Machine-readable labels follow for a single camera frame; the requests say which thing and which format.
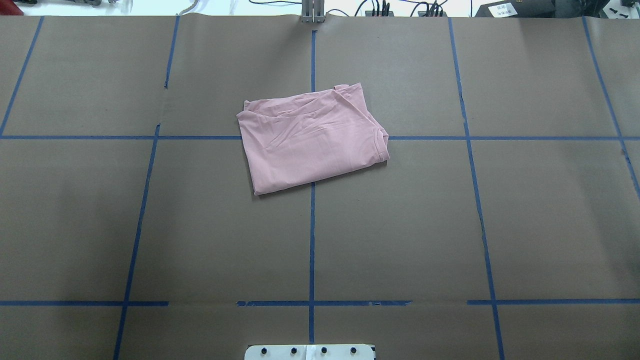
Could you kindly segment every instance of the metal bracket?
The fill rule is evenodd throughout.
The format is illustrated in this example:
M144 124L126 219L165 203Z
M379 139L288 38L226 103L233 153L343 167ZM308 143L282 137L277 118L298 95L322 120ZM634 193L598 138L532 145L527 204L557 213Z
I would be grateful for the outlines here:
M324 0L302 0L302 22L324 22Z
M244 360L376 360L375 349L365 344L253 345Z

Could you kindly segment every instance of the blue tape line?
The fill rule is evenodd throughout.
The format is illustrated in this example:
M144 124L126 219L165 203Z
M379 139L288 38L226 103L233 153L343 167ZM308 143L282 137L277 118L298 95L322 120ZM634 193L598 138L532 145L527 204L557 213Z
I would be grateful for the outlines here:
M159 136L159 140L242 140L242 137L239 135L233 136L206 136L206 135L196 135L196 136L183 136L183 135L164 135Z
M491 300L469 300L467 305L487 306L492 305ZM580 304L640 304L640 299L521 299L521 300L496 300L498 305L580 305Z
M36 28L36 32L35 34L33 34L33 39L31 40L31 46L29 46L29 51L27 51L27 56L25 57L24 63L22 64L22 69L20 69L20 75L18 75L18 80L16 80L15 86L13 87L13 93L11 94L9 105L7 105L6 107L6 111L4 113L4 119L2 120L2 124L0 125L0 135L4 133L4 128L6 127L6 123L7 121L9 121L9 115L11 115L11 108L13 107L13 102L15 101L16 95L18 95L18 90L20 89L20 84L22 83L24 72L27 70L27 65L29 65L29 59L31 58L31 54L33 53L33 48L36 46L36 41L38 40L40 29L42 29L43 21L44 21L44 16L41 16L40 21L38 21L38 27Z
M500 360L504 360L504 347L502 346L502 331L500 330L500 318L498 316L498 306L495 303L495 288L493 286L493 274L491 271L491 259L489 258L489 246L486 241L486 231L484 228L484 216L482 214L482 204L480 203L480 191L478 190L478 182L476 176L476 164L474 162L473 149L471 148L471 135L469 133L469 124L467 119L467 109L465 101L462 98L462 81L460 79L460 66L458 65L458 53L456 51L456 39L453 33L453 23L449 20L449 36L451 37L451 51L453 52L453 64L456 69L456 82L458 83L458 97L460 98L460 110L465 126L465 136L467 138L467 152L469 156L469 165L471 167L471 179L474 184L474 193L476 195L476 209L480 219L480 227L482 229L482 242L484 247L484 265L486 267L486 276L489 284L489 294L491 296L493 310L493 326L495 327L495 337L498 344L498 355Z
M471 140L616 141L615 136L471 136Z
M311 31L311 92L316 90L316 33ZM316 342L315 307L316 297L316 183L311 183L311 219L309 234L309 343Z
M316 301L316 183L311 183L309 225L309 343L315 342L314 302Z
M173 25L173 39L171 40L171 50L169 51L169 61L166 64L166 78L164 79L164 88L169 88L169 76L171 75L171 64L173 63L173 52L175 50L175 40L178 37L178 25L180 17L175 16L175 25Z
M616 118L616 113L615 111L613 111L613 105L611 105L609 93L604 83L604 79L602 78L602 73L600 72L600 66L598 65L598 60L596 59L596 53L593 51L593 44L591 43L591 35L589 34L589 26L587 25L587 18L585 16L582 17L582 25L584 26L584 34L586 35L586 38L587 38L587 44L589 46L589 52L591 53L591 59L593 60L593 66L596 69L596 75L598 75L600 87L602 88L604 99L607 102L607 107L609 108L609 114L611 115L613 126L616 128L616 134L618 134L618 139L620 140L620 146L622 147L622 151L624 152L624 155L625 155L625 161L627 162L627 169L629 170L629 174L631 175L631 181L633 182L634 188L636 189L636 196L638 197L638 199L640 199L640 185L638 185L636 171L634 170L633 164L631 164L631 159L629 159L629 153L627 151L627 146L625 145L625 141L622 137L622 131L620 131L618 118Z
M239 301L236 302L239 307L249 307L249 306L309 306L309 301L300 300L300 301L286 301L286 300L275 300L275 301Z
M3 135L5 140L153 140L153 136L137 135Z
M315 300L314 306L407 306L411 300ZM309 306L306 300L267 300L267 301L239 301L239 307L251 306Z
M166 307L168 301L130 301L128 306Z
M390 136L389 140L466 140L464 136Z
M316 306L407 306L411 300L317 300Z
M133 272L136 268L136 258L138 257L138 246L140 244L140 235L142 233L142 220L145 217L147 208L147 197L149 194L149 182L151 180L151 172L154 168L154 160L156 158L156 148L158 145L158 136L160 134L160 124L156 126L154 135L154 144L151 147L151 156L149 157L149 166L147 168L147 179L145 181L145 189L142 193L142 204L140 205L140 215L138 216L138 227L136 228L136 239L133 243L133 251L131 254L131 264L129 265L129 275L127 276L127 287L124 293L124 301L122 304L122 312L120 313L120 326L118 327L118 337L116 338L116 346L113 351L113 360L120 357L120 345L122 344L122 334L124 332L124 324L127 319L127 307L129 306L129 296L131 295L131 284L133 283Z
M619 141L617 136L470 136L472 141ZM2 135L4 140L153 140L150 135ZM462 141L466 136L390 136L389 140ZM640 136L623 136L625 141L640 141ZM242 140L239 135L161 135L158 140Z
M122 301L4 300L0 306L122 306ZM169 306L168 301L135 301L129 306Z
M316 33L311 31L311 91L316 90Z

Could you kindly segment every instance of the black cable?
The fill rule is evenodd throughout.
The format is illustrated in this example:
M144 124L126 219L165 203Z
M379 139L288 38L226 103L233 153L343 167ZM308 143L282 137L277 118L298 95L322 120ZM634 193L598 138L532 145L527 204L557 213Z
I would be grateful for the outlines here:
M429 11L429 3L427 3L426 1L421 1L421 2L417 3L417 4L413 7L413 10L411 11L411 15L409 15L409 17L412 17L412 16L413 16L413 13L415 12L415 9L417 9L417 8L418 8L418 6L420 6L420 5L422 5L422 4L425 4L425 5L427 6L427 11Z
M340 10L340 9L331 9L331 10L327 11L326 13L330 13L330 12L341 12L341 13L343 13L344 15L349 16L346 12L343 12L343 11L342 11L342 10Z
M257 5L268 5L268 4L278 4L278 3L285 3L285 4L302 4L302 3L297 3L295 1L284 1L284 0L277 0L277 1L265 1L264 3L258 3L254 0L249 0L249 2L251 4L257 4Z
M400 1L404 1L404 2L406 2L406 3L411 3L411 4L421 4L421 3L423 3L422 1L413 1L413 0L400 0ZM441 13L444 13L444 9L442 8L442 5L444 5L447 1L449 1L449 0L444 0L444 1L442 2L442 4L438 4L437 8L435 9L435 10L436 10L436 12L437 12L437 11L438 11L438 9L439 9Z
M434 2L430 8L427 8L427 12L424 13L423 17L438 17L438 16L442 16L442 13L444 11L442 10L442 7L438 4L438 2Z
M358 16L358 12L360 11L360 8L362 7L362 5L364 5L367 1L369 0L364 0L360 3L360 6L358 6L358 10L356 10L356 14L354 16Z

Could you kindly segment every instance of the red object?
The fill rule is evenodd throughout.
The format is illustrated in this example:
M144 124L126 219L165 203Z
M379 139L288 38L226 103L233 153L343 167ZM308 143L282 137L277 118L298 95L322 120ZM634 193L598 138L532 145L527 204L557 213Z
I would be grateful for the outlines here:
M0 15L24 15L13 0L0 0Z

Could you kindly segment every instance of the folded shirt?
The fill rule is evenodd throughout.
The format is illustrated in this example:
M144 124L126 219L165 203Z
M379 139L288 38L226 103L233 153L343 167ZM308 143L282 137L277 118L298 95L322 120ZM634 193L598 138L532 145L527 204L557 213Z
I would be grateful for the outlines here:
M389 135L367 110L360 83L245 101L237 118L255 195L389 159Z

